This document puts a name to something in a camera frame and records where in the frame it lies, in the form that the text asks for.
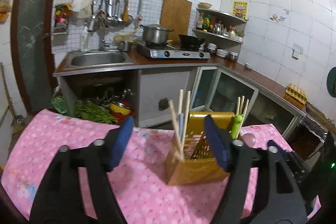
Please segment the dark metal ladle spoon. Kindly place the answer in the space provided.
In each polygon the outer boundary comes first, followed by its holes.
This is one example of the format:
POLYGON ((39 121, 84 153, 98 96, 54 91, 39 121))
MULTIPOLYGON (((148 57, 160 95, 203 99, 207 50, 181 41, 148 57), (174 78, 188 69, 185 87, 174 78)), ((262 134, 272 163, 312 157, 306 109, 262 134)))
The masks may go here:
POLYGON ((252 148, 254 147, 256 143, 255 135, 252 133, 246 133, 242 135, 241 139, 244 141, 244 143, 246 143, 247 146, 252 147, 252 148))

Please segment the wooden chopstick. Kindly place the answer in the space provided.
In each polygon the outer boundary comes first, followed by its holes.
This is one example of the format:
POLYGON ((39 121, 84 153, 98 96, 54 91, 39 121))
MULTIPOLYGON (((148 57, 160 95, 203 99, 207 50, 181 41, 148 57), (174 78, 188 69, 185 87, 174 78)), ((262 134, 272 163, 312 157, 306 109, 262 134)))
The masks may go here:
POLYGON ((188 123, 188 118, 189 118, 189 110, 190 110, 190 99, 191 99, 191 91, 189 90, 187 92, 187 97, 186 97, 186 107, 185 107, 185 120, 184 120, 184 130, 183 130, 183 135, 182 135, 182 140, 181 144, 184 146, 185 144, 185 137, 186 137, 186 130, 187 130, 187 123, 188 123))
POLYGON ((241 98, 240 98, 240 106, 239 106, 239 115, 242 115, 242 113, 243 113, 244 101, 245 101, 245 97, 241 96, 241 98))
POLYGON ((178 124, 177 115, 175 112, 173 101, 169 100, 168 105, 171 111, 171 122, 172 122, 174 132, 175 132, 175 140, 177 144, 177 155, 179 157, 179 160, 184 160, 185 158, 184 158, 183 150, 181 146, 181 139, 179 137, 179 124, 178 124))
POLYGON ((236 105, 236 115, 240 114, 240 101, 241 101, 241 97, 237 98, 237 105, 236 105))
POLYGON ((182 113, 183 106, 183 89, 179 91, 178 114, 182 113))
POLYGON ((243 112, 241 114, 243 116, 242 124, 244 123, 245 118, 246 118, 246 114, 247 114, 247 110, 248 110, 248 105, 249 105, 249 99, 246 100, 246 102, 244 104, 243 112))

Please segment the blue plastic spoon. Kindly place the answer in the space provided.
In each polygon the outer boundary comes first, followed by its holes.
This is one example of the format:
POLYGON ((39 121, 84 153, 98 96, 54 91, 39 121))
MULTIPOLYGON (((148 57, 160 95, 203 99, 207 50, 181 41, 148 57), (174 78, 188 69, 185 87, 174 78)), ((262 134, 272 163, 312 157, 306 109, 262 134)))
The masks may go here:
POLYGON ((178 114, 180 140, 182 140, 182 135, 183 135, 183 130, 184 130, 184 120, 185 120, 184 114, 183 113, 178 114))

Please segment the kitchen counter with cabinets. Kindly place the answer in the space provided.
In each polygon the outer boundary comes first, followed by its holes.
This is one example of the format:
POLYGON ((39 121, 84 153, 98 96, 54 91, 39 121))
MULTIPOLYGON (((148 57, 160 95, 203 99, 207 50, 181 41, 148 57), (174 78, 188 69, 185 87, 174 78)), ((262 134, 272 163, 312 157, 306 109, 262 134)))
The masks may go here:
POLYGON ((125 96, 139 127, 157 127, 171 120, 168 100, 191 91, 192 110, 235 111, 239 96, 249 99, 247 125, 272 124, 288 138, 306 115, 303 104, 275 81, 241 64, 213 56, 209 60, 147 59, 126 53, 133 64, 65 69, 67 53, 54 70, 70 114, 77 100, 96 98, 104 89, 125 96))

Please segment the steel kitchen sink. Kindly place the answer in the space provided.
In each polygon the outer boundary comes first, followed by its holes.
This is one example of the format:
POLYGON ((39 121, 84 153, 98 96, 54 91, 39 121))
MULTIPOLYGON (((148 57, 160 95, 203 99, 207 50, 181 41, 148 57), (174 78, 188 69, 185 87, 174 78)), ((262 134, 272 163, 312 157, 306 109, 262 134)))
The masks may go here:
POLYGON ((65 69, 95 68, 133 64, 133 60, 120 51, 71 53, 67 58, 65 69))

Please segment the chrome kitchen faucet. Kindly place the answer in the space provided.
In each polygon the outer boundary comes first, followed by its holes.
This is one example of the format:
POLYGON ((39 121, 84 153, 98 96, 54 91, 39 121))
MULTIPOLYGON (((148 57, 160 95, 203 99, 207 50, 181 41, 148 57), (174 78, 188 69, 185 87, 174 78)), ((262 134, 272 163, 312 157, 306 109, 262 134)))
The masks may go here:
POLYGON ((100 34, 100 41, 98 44, 99 51, 106 51, 108 49, 108 44, 105 41, 105 24, 106 14, 102 9, 98 9, 89 21, 88 32, 98 31, 100 34))

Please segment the foil covered tray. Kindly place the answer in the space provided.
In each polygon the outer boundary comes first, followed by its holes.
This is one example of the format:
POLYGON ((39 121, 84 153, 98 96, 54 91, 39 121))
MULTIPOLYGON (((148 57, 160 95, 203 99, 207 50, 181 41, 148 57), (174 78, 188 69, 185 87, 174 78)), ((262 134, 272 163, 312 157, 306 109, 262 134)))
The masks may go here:
POLYGON ((325 141, 327 133, 329 132, 328 129, 311 115, 306 114, 306 116, 300 120, 300 124, 316 136, 321 142, 325 141))

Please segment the pink floral tablecloth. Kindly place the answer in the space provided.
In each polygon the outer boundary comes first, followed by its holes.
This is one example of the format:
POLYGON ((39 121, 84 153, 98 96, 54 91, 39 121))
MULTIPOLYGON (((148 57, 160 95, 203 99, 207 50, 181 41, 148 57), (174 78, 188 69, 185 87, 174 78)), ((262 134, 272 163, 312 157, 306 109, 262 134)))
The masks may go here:
MULTIPOLYGON (((30 216, 37 189, 62 145, 88 146, 111 125, 42 110, 22 132, 1 176, 1 186, 23 215, 30 216)), ((128 223, 209 223, 227 182, 169 186, 165 162, 174 133, 135 128, 117 168, 108 173, 128 223)))

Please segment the yellow perforated utensil holder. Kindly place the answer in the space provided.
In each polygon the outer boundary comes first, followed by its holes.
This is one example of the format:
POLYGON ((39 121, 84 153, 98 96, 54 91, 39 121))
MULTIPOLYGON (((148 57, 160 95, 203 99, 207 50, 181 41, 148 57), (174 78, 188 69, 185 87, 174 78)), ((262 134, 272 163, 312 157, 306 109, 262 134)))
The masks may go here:
POLYGON ((218 166, 206 140, 204 119, 212 116, 219 128, 230 131, 234 123, 233 112, 191 111, 187 123, 183 153, 173 137, 166 158, 166 183, 169 186, 204 184, 223 181, 228 173, 218 166))

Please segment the yellow egg tray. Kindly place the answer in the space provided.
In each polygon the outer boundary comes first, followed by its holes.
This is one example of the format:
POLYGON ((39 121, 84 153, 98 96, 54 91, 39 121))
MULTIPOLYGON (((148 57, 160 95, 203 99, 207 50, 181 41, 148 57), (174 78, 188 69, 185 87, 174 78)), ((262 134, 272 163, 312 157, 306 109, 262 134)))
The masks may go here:
POLYGON ((286 94, 290 95, 294 99, 296 99, 301 104, 305 105, 307 102, 306 93, 304 90, 299 88, 297 85, 291 83, 286 87, 286 94))

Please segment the red yellow bowl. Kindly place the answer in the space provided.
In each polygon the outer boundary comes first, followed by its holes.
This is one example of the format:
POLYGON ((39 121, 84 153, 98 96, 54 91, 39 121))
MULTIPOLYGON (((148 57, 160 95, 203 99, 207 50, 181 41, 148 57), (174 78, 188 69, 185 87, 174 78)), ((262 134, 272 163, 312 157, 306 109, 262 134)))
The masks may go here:
POLYGON ((133 117, 134 111, 126 102, 111 102, 109 104, 111 114, 117 119, 118 123, 122 123, 127 117, 133 117))

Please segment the stacked white bowls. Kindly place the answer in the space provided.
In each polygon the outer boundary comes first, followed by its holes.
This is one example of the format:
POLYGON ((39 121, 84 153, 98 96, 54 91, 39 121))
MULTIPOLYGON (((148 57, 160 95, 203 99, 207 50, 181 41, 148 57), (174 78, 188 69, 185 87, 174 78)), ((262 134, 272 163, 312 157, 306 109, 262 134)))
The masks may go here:
POLYGON ((218 57, 229 59, 231 61, 238 61, 238 53, 220 49, 214 43, 208 43, 206 50, 211 54, 217 55, 218 57))

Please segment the rectangular wooden cutting board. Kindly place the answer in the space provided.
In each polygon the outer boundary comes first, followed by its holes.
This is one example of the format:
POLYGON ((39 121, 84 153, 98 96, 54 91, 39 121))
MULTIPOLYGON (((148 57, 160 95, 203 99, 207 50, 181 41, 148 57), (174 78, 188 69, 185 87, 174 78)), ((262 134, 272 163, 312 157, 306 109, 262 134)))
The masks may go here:
POLYGON ((170 30, 168 40, 180 41, 179 34, 188 34, 191 8, 188 0, 163 0, 160 25, 170 30))

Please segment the dark wooden glass door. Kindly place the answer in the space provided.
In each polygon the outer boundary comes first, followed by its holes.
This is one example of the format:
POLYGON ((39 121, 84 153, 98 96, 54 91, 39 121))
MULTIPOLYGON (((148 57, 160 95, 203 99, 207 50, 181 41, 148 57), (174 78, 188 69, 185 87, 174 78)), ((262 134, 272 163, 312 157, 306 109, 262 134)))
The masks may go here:
POLYGON ((57 80, 51 50, 53 0, 14 0, 11 12, 11 58, 26 112, 51 109, 57 80))

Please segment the yellow wall poster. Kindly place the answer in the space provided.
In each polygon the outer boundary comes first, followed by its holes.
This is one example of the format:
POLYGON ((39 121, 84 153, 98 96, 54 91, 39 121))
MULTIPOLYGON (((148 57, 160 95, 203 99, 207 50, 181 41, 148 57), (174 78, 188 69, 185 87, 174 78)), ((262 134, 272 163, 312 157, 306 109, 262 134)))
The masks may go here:
POLYGON ((232 15, 237 16, 240 19, 246 20, 247 6, 247 2, 234 1, 232 7, 232 15))

